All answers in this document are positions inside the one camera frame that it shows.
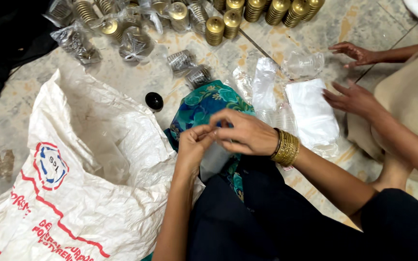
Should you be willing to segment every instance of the folded plastic bag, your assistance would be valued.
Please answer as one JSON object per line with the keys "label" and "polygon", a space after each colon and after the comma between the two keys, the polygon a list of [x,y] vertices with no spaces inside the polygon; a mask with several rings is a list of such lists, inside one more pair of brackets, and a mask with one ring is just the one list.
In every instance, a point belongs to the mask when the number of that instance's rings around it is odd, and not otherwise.
{"label": "folded plastic bag", "polygon": [[41,87],[30,156],[0,196],[0,260],[140,260],[154,249],[177,155],[148,108],[80,66],[65,71]]}

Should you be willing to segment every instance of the brass lamp part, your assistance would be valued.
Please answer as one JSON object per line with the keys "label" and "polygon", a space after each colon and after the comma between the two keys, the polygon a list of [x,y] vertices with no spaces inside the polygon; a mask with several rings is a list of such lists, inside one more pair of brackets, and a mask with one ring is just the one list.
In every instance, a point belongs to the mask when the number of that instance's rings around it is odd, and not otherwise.
{"label": "brass lamp part", "polygon": [[248,0],[246,9],[244,10],[244,18],[250,23],[255,23],[259,20],[261,13],[266,4],[266,0]]}
{"label": "brass lamp part", "polygon": [[238,35],[238,29],[241,24],[241,15],[235,10],[228,10],[224,14],[224,37],[234,39]]}
{"label": "brass lamp part", "polygon": [[235,10],[237,11],[240,16],[243,15],[243,7],[244,7],[245,0],[227,0],[225,3],[225,8],[227,10]]}
{"label": "brass lamp part", "polygon": [[175,2],[172,4],[170,16],[172,27],[177,31],[184,31],[189,25],[188,9],[182,2]]}
{"label": "brass lamp part", "polygon": [[225,24],[224,20],[218,16],[209,18],[206,22],[206,41],[212,46],[222,43]]}
{"label": "brass lamp part", "polygon": [[309,0],[309,12],[305,16],[303,16],[302,20],[305,22],[310,21],[314,16],[319,12],[319,10],[324,5],[325,0]]}
{"label": "brass lamp part", "polygon": [[308,0],[294,0],[288,9],[288,14],[283,18],[283,24],[288,28],[296,27],[309,10]]}
{"label": "brass lamp part", "polygon": [[108,15],[108,14],[117,12],[111,0],[94,0],[94,1],[96,3],[97,8],[101,11],[103,15]]}
{"label": "brass lamp part", "polygon": [[103,21],[101,32],[119,43],[122,41],[122,30],[117,20],[113,18],[106,18]]}
{"label": "brass lamp part", "polygon": [[272,0],[269,11],[266,14],[266,22],[273,27],[279,25],[283,16],[285,16],[290,8],[290,5],[290,0]]}
{"label": "brass lamp part", "polygon": [[93,6],[90,2],[84,0],[78,0],[74,2],[75,10],[77,10],[80,18],[88,25],[98,19]]}

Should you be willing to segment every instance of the woman's hand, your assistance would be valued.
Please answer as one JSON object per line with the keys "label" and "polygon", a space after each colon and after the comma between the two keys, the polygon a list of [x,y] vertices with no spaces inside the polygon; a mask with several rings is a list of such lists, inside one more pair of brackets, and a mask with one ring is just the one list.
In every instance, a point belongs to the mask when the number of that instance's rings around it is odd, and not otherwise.
{"label": "woman's hand", "polygon": [[199,164],[209,146],[216,140],[209,125],[199,125],[180,134],[175,175],[195,178],[199,174]]}
{"label": "woman's hand", "polygon": [[215,128],[219,121],[222,122],[222,128],[215,131],[217,143],[226,150],[257,156],[270,156],[275,152],[278,132],[256,117],[223,109],[212,115],[209,124]]}
{"label": "woman's hand", "polygon": [[335,82],[332,82],[332,85],[338,92],[344,94],[344,96],[337,96],[328,90],[324,90],[325,100],[335,109],[357,114],[367,120],[380,112],[386,111],[371,92],[351,80],[348,80],[349,88]]}
{"label": "woman's hand", "polygon": [[371,65],[379,62],[379,53],[376,51],[369,51],[361,47],[355,46],[349,42],[342,42],[330,46],[328,50],[336,50],[333,54],[344,53],[356,61],[348,63],[345,68],[354,68],[360,65]]}

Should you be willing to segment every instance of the teal floral fabric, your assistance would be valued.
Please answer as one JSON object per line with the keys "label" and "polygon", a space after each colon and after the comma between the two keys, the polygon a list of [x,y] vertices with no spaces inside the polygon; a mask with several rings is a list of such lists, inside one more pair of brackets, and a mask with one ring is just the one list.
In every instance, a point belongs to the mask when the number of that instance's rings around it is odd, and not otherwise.
{"label": "teal floral fabric", "polygon": [[[189,93],[182,99],[170,128],[164,131],[174,150],[178,152],[178,141],[183,131],[201,124],[208,124],[212,114],[225,108],[255,116],[254,108],[247,104],[232,88],[223,85],[219,80]],[[243,201],[241,176],[235,172],[240,158],[240,154],[232,155],[219,175]]]}

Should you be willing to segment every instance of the bangle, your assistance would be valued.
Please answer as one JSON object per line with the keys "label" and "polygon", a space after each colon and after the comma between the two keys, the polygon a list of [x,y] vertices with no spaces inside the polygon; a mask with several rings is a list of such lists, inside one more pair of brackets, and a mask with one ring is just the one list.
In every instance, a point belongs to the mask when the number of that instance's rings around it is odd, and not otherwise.
{"label": "bangle", "polygon": [[277,128],[276,131],[279,134],[278,145],[270,159],[284,167],[291,166],[299,154],[299,139],[286,131]]}

